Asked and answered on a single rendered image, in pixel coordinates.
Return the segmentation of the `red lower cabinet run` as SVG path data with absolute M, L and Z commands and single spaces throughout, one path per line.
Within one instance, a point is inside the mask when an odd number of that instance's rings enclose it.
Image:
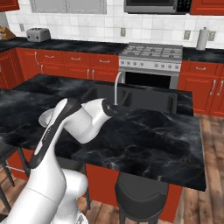
M 184 60 L 178 90 L 192 92 L 196 114 L 224 117 L 224 63 Z
M 13 89 L 36 74 L 114 82 L 117 73 L 117 55 L 20 47 L 0 52 L 0 88 Z

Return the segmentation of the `red upper cabinet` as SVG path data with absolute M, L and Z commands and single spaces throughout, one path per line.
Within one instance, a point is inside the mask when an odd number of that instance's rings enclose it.
M 190 14 L 224 16 L 224 0 L 192 0 Z
M 18 9 L 18 0 L 0 0 L 0 12 L 16 11 Z

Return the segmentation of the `silver sink tap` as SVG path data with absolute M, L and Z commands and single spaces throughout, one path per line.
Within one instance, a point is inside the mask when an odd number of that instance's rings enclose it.
M 115 77 L 115 100 L 114 100 L 114 104 L 117 105 L 117 96 L 118 96 L 118 93 L 117 93 L 117 88 L 118 88 L 118 84 L 119 83 L 124 83 L 125 82 L 125 73 L 123 71 L 120 71 L 117 76 Z

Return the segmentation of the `black sink basin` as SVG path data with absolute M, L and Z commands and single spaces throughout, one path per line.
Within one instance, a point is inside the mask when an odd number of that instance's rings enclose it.
M 115 102 L 115 87 L 94 84 L 83 96 L 82 100 L 106 98 Z M 175 114 L 177 112 L 178 95 L 154 90 L 142 90 L 128 87 L 117 88 L 117 105 L 133 109 L 148 109 L 152 111 Z

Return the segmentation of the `black round stool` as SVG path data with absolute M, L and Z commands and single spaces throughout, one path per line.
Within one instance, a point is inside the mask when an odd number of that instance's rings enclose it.
M 81 161 L 74 161 L 63 157 L 57 157 L 57 161 L 61 168 L 81 172 L 87 174 L 86 165 Z M 87 209 L 91 209 L 91 199 L 89 198 L 89 190 L 86 191 Z
M 158 224 L 168 191 L 168 183 L 120 172 L 115 183 L 119 224 L 124 224 L 125 218 Z
M 9 179 L 10 183 L 14 186 L 14 181 L 12 179 L 11 173 L 9 168 L 7 167 L 6 160 L 11 157 L 15 152 L 18 153 L 18 156 L 21 160 L 24 173 L 27 178 L 30 177 L 30 168 L 28 165 L 28 161 L 25 158 L 25 154 L 23 153 L 21 148 L 18 148 L 16 146 L 11 146 L 8 144 L 0 143 L 0 165 L 3 167 L 4 172 L 6 173 L 7 178 Z M 6 207 L 7 211 L 9 212 L 11 210 L 11 206 L 4 194 L 4 191 L 2 187 L 0 186 L 0 199 L 2 200 L 4 206 Z

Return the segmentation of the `silver stove with oven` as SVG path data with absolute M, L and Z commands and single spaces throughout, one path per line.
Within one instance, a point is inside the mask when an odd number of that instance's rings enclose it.
M 176 89 L 182 59 L 182 45 L 129 43 L 119 54 L 121 83 Z

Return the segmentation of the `red island base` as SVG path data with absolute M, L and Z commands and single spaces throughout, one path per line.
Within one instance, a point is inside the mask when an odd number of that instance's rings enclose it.
M 28 179 L 17 151 L 7 161 L 16 178 Z M 90 199 L 116 207 L 115 185 L 119 172 L 92 164 L 86 164 L 86 172 Z M 164 210 L 159 216 L 160 220 L 174 222 L 182 190 L 182 186 L 170 185 Z

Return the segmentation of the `silver toaster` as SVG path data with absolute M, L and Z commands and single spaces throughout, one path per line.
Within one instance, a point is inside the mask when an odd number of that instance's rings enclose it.
M 47 28 L 31 28 L 26 31 L 27 40 L 40 43 L 51 38 L 51 33 Z

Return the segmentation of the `black microwave oven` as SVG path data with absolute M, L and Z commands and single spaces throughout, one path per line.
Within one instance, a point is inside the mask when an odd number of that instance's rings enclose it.
M 124 0 L 123 10 L 129 14 L 185 15 L 192 0 Z

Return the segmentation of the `white paper towel roll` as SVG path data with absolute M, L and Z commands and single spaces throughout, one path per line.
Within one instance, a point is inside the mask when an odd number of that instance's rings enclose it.
M 196 45 L 196 49 L 198 51 L 204 51 L 206 49 L 208 33 L 209 30 L 206 27 L 203 27 L 202 29 L 199 30 L 199 36 Z

